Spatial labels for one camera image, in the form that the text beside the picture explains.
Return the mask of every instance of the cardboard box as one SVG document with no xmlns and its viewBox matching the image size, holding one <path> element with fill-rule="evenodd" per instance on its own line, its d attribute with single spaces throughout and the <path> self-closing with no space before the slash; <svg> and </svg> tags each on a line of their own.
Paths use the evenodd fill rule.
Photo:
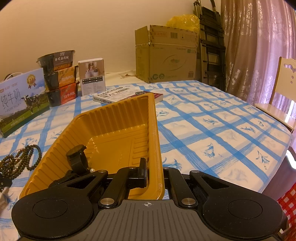
<svg viewBox="0 0 296 241">
<path fill-rule="evenodd" d="M 147 83 L 194 80 L 197 34 L 150 25 L 135 31 L 136 75 Z"/>
<path fill-rule="evenodd" d="M 0 96 L 0 133 L 4 138 L 49 110 L 42 68 L 1 82 Z"/>
<path fill-rule="evenodd" d="M 78 61 L 82 95 L 106 91 L 104 60 L 93 58 Z"/>
</svg>

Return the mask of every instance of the blue checkered tablecloth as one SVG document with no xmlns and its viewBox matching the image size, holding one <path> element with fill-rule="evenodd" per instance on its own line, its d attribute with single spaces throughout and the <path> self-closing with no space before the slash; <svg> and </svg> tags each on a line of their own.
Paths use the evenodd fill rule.
<svg viewBox="0 0 296 241">
<path fill-rule="evenodd" d="M 262 192 L 292 139 L 281 123 L 262 111 L 197 81 L 125 86 L 164 94 L 163 101 L 156 104 L 162 163 L 181 173 L 198 169 Z M 0 139 L 0 158 L 28 144 L 39 145 L 44 154 L 73 117 L 100 106 L 89 95 L 51 108 Z M 18 239 L 11 209 L 31 174 L 24 170 L 0 194 L 0 241 Z"/>
</svg>

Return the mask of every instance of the curtain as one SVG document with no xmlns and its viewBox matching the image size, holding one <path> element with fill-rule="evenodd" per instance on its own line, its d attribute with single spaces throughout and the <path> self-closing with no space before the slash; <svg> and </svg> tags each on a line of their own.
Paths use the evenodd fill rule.
<svg viewBox="0 0 296 241">
<path fill-rule="evenodd" d="M 296 59 L 295 10 L 284 0 L 222 0 L 221 11 L 227 92 L 250 104 L 268 103 L 279 57 Z M 277 108 L 288 112 L 290 103 L 275 94 Z"/>
</svg>

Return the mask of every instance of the cow illustration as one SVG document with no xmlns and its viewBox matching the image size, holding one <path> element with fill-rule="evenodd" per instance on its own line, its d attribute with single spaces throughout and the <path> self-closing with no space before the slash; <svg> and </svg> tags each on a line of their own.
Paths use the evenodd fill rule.
<svg viewBox="0 0 296 241">
<path fill-rule="evenodd" d="M 39 95 L 34 95 L 34 102 L 36 103 L 37 109 L 39 110 L 40 107 L 40 100 L 39 100 Z"/>
<path fill-rule="evenodd" d="M 33 114 L 33 103 L 35 102 L 34 101 L 34 98 L 33 97 L 29 97 L 29 95 L 25 95 L 21 99 L 24 100 L 24 102 L 26 103 L 28 109 L 31 111 L 31 114 Z"/>
</svg>

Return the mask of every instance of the gold medal emblem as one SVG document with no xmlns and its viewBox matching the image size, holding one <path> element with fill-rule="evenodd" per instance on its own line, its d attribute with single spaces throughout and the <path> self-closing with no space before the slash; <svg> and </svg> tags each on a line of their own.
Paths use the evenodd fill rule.
<svg viewBox="0 0 296 241">
<path fill-rule="evenodd" d="M 29 89 L 32 87 L 32 86 L 36 86 L 36 84 L 35 84 L 35 81 L 36 81 L 36 77 L 35 77 L 35 75 L 33 75 L 33 74 L 30 74 L 29 76 L 28 76 L 28 78 L 27 78 L 27 83 L 28 83 L 28 85 L 29 85 Z"/>
</svg>

